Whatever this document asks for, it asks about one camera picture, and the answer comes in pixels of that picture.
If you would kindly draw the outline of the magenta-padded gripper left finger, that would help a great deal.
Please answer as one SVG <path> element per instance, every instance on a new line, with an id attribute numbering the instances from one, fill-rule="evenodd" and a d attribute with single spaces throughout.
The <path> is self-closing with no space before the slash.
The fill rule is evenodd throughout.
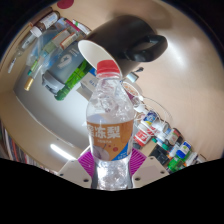
<path id="1" fill-rule="evenodd" d="M 82 153 L 78 159 L 68 161 L 58 172 L 58 176 L 83 188 L 94 186 L 95 163 L 90 151 Z"/>

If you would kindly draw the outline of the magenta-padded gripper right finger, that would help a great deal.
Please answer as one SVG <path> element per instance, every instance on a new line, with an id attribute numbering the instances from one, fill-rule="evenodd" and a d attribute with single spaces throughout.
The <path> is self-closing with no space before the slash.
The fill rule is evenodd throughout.
<path id="1" fill-rule="evenodd" d="M 129 171 L 134 188 L 143 187 L 169 175 L 154 156 L 146 157 L 136 149 L 132 150 Z"/>

